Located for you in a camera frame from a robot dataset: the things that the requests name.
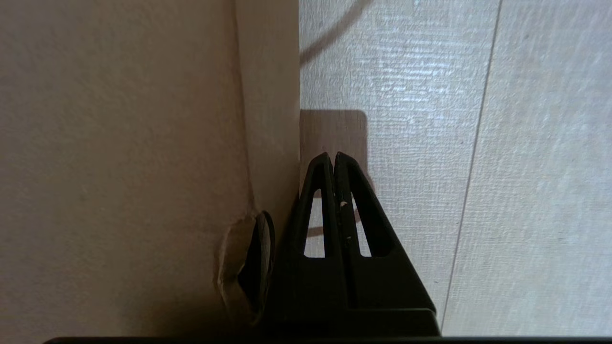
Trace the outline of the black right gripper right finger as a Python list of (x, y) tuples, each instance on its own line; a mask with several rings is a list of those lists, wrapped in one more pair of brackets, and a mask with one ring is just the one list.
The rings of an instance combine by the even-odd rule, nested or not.
[(438, 336), (437, 310), (358, 162), (336, 156), (339, 231), (351, 311), (380, 335)]

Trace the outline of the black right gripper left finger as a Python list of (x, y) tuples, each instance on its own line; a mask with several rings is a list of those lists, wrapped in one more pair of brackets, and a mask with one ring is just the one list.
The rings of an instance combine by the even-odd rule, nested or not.
[[(315, 191), (321, 192), (324, 256), (305, 255)], [(308, 166), (302, 193), (284, 231), (275, 261), (275, 328), (281, 333), (329, 333), (332, 318), (346, 309), (333, 166), (328, 154)]]

